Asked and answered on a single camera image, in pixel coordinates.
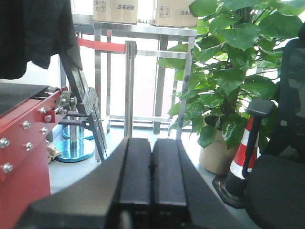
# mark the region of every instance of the chair seat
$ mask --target chair seat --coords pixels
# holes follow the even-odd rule
[[[305,165],[277,156],[258,158],[245,194],[246,211],[263,229],[305,228]]]

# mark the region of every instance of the floor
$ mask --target floor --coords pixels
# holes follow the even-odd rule
[[[108,155],[117,147],[120,141],[123,139],[123,128],[112,127],[109,133],[105,134],[108,150]],[[134,129],[132,133],[132,137],[134,138],[147,138],[151,143],[151,148],[153,148],[154,143],[158,138],[174,138],[175,132],[172,131],[170,136],[168,137],[167,131],[161,131],[160,134],[154,135],[152,130],[143,130],[143,129]],[[54,143],[61,141],[62,136],[58,136]],[[189,158],[193,162],[194,166],[197,168],[200,175],[203,177],[205,182],[209,185],[212,191],[217,193],[212,186],[212,180],[215,175],[205,170],[198,161],[200,147],[197,144],[197,136],[195,134],[190,135],[190,132],[183,132],[182,134],[182,142],[184,148],[189,155]],[[101,163],[97,162],[95,159],[95,155],[89,157],[88,159],[76,162],[76,163],[63,163],[59,161],[53,161],[50,163],[50,181],[51,181],[51,192],[56,193],[62,190],[65,187],[70,186],[71,184],[77,182],[82,177],[89,174],[93,171],[97,166]],[[259,229],[249,218],[246,211],[244,209],[234,209],[228,205],[224,206],[231,212],[231,214],[239,219],[247,228]]]
[[[105,133],[107,142],[107,154],[108,156],[117,147],[117,145],[123,139],[123,128],[112,127],[109,133]],[[151,148],[153,149],[154,143],[158,138],[175,138],[175,131],[172,131],[168,137],[167,131],[161,131],[160,134],[154,135],[153,130],[145,129],[134,129],[132,133],[134,138],[147,138],[151,143]],[[183,145],[188,152],[193,163],[198,166],[199,158],[199,145],[197,144],[196,134],[190,136],[190,132],[184,132],[181,137]],[[58,136],[54,140],[54,144],[59,141],[64,140],[62,136]],[[100,162],[97,162],[95,155],[89,157],[88,159],[75,162],[75,163],[63,163],[59,161],[52,161],[49,165],[50,170],[50,182],[51,182],[51,193],[56,193],[65,187],[70,186],[82,177],[86,176],[88,173],[93,171]]]

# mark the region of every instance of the red barrier tape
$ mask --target red barrier tape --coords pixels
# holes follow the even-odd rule
[[[84,46],[91,49],[110,51],[110,52],[125,52],[124,44],[115,44],[109,42],[95,42],[90,40],[85,40],[82,38],[78,39],[78,45]]]

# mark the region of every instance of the beige plant pot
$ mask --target beige plant pot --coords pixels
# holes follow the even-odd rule
[[[201,148],[199,162],[208,171],[227,175],[237,147],[227,150],[222,132],[217,131],[216,140],[205,149]]]

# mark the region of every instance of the orange and white traffic cone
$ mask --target orange and white traffic cone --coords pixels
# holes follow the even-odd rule
[[[246,149],[250,131],[253,124],[253,118],[248,121],[241,143],[236,151],[234,159],[230,166],[230,171],[227,177],[216,177],[212,184],[224,203],[234,207],[244,207],[244,190],[246,188],[246,179],[243,176],[243,166],[246,159]],[[258,135],[253,149],[248,172],[251,172],[254,163],[257,159]]]

